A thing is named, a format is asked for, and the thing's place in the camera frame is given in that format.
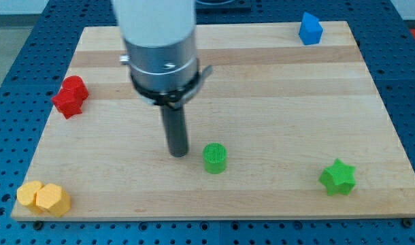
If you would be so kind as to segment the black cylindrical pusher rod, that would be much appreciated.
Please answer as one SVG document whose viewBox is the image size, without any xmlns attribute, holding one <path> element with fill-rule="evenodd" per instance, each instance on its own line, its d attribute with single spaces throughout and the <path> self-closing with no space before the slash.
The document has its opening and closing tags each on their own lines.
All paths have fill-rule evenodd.
<svg viewBox="0 0 415 245">
<path fill-rule="evenodd" d="M 161 116 L 170 155 L 185 156 L 188 153 L 188 136 L 184 108 L 162 106 Z"/>
</svg>

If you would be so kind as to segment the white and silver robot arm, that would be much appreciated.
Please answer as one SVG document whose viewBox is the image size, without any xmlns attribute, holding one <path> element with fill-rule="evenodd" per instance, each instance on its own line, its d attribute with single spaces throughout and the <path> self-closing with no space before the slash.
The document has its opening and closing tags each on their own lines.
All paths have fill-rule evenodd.
<svg viewBox="0 0 415 245">
<path fill-rule="evenodd" d="M 193 0 L 112 0 L 130 69 L 141 98 L 161 109 L 169 153 L 188 153 L 184 105 L 203 86 L 211 67 L 199 68 Z"/>
</svg>

